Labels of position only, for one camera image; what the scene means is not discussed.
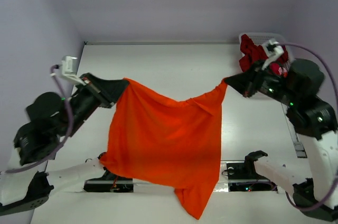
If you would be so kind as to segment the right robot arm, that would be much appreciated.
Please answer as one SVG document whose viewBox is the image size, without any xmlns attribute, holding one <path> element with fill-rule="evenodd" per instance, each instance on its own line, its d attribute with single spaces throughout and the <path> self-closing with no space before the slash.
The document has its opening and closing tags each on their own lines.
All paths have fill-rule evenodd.
<svg viewBox="0 0 338 224">
<path fill-rule="evenodd" d="M 316 63 L 297 59 L 286 76 L 274 74 L 258 61 L 227 77 L 225 83 L 246 98 L 259 92 L 287 107 L 286 116 L 302 137 L 312 177 L 298 177 L 263 151 L 245 156 L 244 174 L 267 178 L 304 215 L 332 222 L 337 220 L 337 118 L 333 107 L 317 95 L 324 78 Z"/>
</svg>

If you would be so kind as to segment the pink cloth in basket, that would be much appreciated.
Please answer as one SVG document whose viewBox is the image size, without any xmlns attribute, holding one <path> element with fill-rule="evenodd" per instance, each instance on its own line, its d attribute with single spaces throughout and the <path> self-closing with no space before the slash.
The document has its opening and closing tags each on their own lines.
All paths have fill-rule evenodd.
<svg viewBox="0 0 338 224">
<path fill-rule="evenodd" d="M 278 63 L 271 63 L 270 64 L 270 69 L 272 70 L 272 72 L 275 74 L 275 75 L 278 75 L 278 76 L 282 76 L 284 78 L 287 77 L 287 69 L 284 68 L 283 66 L 281 66 L 280 64 Z"/>
</svg>

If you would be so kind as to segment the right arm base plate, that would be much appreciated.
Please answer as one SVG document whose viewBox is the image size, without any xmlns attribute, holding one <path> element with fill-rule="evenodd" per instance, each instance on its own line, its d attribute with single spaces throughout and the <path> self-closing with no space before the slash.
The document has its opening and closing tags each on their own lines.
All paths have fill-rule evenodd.
<svg viewBox="0 0 338 224">
<path fill-rule="evenodd" d="M 221 174 L 227 178 L 230 192 L 277 192 L 277 185 L 266 177 L 247 171 L 244 162 L 226 163 Z"/>
</svg>

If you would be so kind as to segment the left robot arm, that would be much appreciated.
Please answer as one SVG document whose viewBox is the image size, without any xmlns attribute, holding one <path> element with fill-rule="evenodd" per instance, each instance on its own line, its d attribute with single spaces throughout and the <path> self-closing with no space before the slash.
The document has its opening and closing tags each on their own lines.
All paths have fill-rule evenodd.
<svg viewBox="0 0 338 224">
<path fill-rule="evenodd" d="M 111 179 L 117 166 L 101 157 L 58 171 L 39 171 L 38 166 L 56 157 L 85 121 L 99 108 L 112 108 L 129 85 L 128 80 L 103 80 L 85 73 L 76 80 L 76 91 L 66 97 L 45 92 L 27 106 L 29 123 L 13 140 L 19 167 L 1 172 L 1 215 L 31 211 L 50 196 L 78 182 Z"/>
</svg>

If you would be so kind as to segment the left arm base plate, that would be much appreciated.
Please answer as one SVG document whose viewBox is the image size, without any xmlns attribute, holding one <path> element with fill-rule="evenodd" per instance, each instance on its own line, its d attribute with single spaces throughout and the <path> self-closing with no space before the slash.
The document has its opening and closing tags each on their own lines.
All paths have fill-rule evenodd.
<svg viewBox="0 0 338 224">
<path fill-rule="evenodd" d="M 129 193 L 134 191 L 132 178 L 118 176 L 106 171 L 100 178 L 86 180 L 83 186 L 86 192 Z"/>
</svg>

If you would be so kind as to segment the orange t shirt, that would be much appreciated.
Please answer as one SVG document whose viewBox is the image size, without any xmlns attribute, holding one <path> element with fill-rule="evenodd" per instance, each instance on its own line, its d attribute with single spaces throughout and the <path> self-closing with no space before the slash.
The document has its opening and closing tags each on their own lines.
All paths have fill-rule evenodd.
<svg viewBox="0 0 338 224">
<path fill-rule="evenodd" d="M 100 163 L 115 175 L 172 187 L 184 210 L 200 219 L 219 180 L 226 90 L 222 82 L 176 101 L 131 80 Z"/>
</svg>

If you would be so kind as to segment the dark red t shirt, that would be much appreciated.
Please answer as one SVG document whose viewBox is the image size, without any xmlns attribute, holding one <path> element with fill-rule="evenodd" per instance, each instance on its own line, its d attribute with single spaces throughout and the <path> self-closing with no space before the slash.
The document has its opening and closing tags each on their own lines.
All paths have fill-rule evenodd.
<svg viewBox="0 0 338 224">
<path fill-rule="evenodd" d="M 254 44 L 253 40 L 247 35 L 244 34 L 240 37 L 240 51 L 244 56 L 239 60 L 239 65 L 242 72 L 247 71 L 256 61 L 266 60 L 266 56 L 261 45 L 257 46 Z M 284 54 L 274 63 L 278 63 L 281 66 L 285 65 L 289 60 L 288 52 L 285 47 Z"/>
</svg>

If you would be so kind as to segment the white plastic basket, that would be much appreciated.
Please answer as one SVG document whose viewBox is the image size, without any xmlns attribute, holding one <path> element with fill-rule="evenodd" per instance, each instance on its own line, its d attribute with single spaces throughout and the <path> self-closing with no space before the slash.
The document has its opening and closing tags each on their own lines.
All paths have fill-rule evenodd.
<svg viewBox="0 0 338 224">
<path fill-rule="evenodd" d="M 271 68 L 277 71 L 287 71 L 293 61 L 293 55 L 289 48 L 283 46 L 282 48 L 273 48 L 273 44 L 281 44 L 286 42 L 286 39 L 276 33 L 269 32 L 244 32 L 239 36 L 240 52 L 242 58 L 239 60 L 242 71 L 249 69 L 254 62 L 259 60 L 270 60 L 270 57 L 275 56 L 278 52 L 280 57 L 273 61 Z"/>
</svg>

